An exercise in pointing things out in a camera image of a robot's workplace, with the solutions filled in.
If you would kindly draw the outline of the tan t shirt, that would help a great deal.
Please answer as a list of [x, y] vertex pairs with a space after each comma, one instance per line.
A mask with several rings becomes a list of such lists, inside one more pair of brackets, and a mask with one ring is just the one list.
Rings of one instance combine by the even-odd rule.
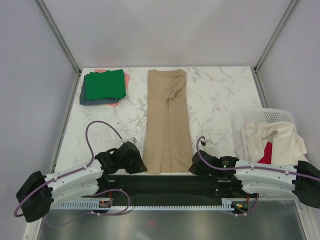
[[149, 174], [185, 173], [192, 164], [186, 89], [182, 69], [148, 72], [143, 162]]

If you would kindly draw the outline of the red t shirt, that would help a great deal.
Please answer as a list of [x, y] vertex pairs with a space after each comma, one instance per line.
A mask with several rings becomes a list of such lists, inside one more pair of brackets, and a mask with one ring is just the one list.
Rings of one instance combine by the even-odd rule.
[[271, 142], [267, 142], [267, 144], [264, 148], [264, 155], [258, 161], [258, 163], [271, 165], [272, 164], [272, 150], [273, 150], [273, 144]]

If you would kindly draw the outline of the cream t shirt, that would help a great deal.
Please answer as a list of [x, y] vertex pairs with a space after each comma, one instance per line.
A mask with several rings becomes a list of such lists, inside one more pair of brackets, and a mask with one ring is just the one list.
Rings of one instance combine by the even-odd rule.
[[257, 163], [263, 158], [267, 143], [272, 144], [272, 165], [296, 165], [298, 161], [308, 161], [305, 142], [290, 121], [251, 122], [244, 126], [244, 135], [252, 162]]

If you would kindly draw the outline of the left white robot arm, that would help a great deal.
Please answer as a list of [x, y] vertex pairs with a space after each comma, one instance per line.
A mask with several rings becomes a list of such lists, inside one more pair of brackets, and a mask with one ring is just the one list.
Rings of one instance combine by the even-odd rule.
[[118, 170], [128, 174], [147, 171], [140, 151], [130, 141], [93, 157], [90, 165], [83, 164], [65, 171], [32, 173], [16, 193], [20, 216], [35, 222], [58, 205], [81, 197], [104, 197], [110, 191], [108, 177]]

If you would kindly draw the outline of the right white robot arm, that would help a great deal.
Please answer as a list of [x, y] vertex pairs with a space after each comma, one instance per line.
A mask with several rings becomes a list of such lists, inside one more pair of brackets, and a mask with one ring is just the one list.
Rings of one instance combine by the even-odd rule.
[[217, 158], [199, 150], [192, 157], [189, 171], [198, 176], [230, 181], [229, 191], [235, 197], [244, 193], [261, 197], [296, 196], [308, 207], [320, 207], [320, 171], [307, 161], [300, 160], [294, 165], [268, 165], [233, 156]]

